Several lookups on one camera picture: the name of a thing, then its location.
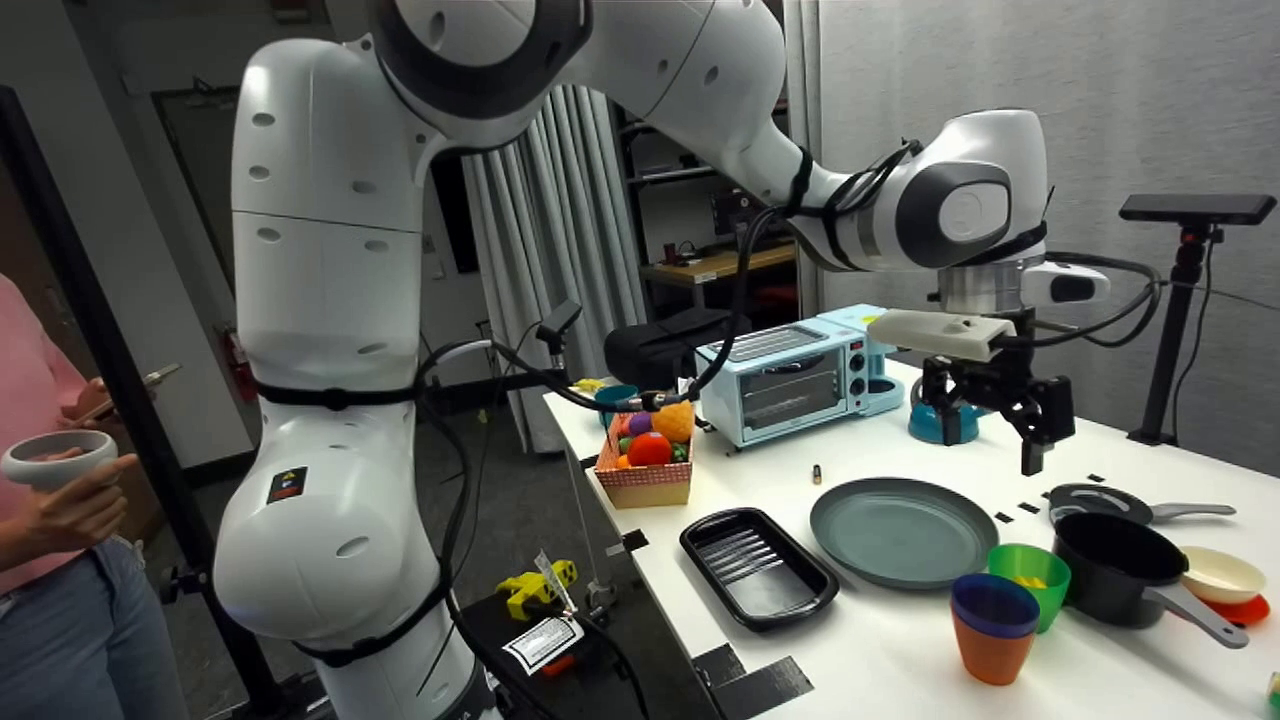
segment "cup in hand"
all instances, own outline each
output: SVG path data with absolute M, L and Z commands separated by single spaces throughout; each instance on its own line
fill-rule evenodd
M 1039 604 L 1003 574 L 961 574 L 952 585 L 952 623 L 966 676 L 1011 685 L 1033 652 Z
M 56 490 L 68 479 L 115 458 L 115 438 L 98 428 L 65 428 L 28 434 L 0 456 L 0 470 L 37 490 Z

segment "yellow object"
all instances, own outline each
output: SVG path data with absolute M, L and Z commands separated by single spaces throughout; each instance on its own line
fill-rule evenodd
M 569 589 L 574 579 L 574 564 L 570 561 L 553 561 L 557 579 Z M 546 589 L 544 571 L 519 571 L 496 585 L 498 590 L 507 590 L 507 617 L 514 623 L 526 623 L 526 604 L 557 604 L 557 590 Z
M 570 391 L 595 397 L 603 383 L 613 383 L 613 380 L 609 380 L 609 374 L 580 374 L 580 380 L 570 383 Z
M 1183 542 L 1186 571 L 1183 585 L 1208 604 L 1249 604 L 1264 590 L 1268 574 L 1227 550 Z
M 664 433 L 673 442 L 687 442 L 695 433 L 692 403 L 664 403 L 658 412 L 652 412 L 652 428 Z

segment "label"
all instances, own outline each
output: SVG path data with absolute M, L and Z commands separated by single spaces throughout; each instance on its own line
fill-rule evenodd
M 274 470 L 274 474 L 273 474 L 266 505 L 281 505 L 281 500 L 302 496 L 302 487 L 307 487 L 307 468 Z

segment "red bowl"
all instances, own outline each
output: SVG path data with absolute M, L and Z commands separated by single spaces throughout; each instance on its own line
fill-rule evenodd
M 1270 604 L 1264 594 L 1252 594 L 1243 604 L 1208 604 L 1208 609 L 1220 613 L 1237 627 L 1252 627 L 1270 617 Z

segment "plastic cup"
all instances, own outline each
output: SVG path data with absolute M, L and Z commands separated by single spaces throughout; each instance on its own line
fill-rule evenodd
M 984 685 L 1011 685 L 1033 652 L 1039 604 L 1003 574 L 961 574 L 952 623 L 962 671 Z
M 1039 604 L 1035 633 L 1045 637 L 1070 589 L 1070 564 L 1033 542 L 996 542 L 989 550 L 989 571 L 1008 574 L 1027 589 Z

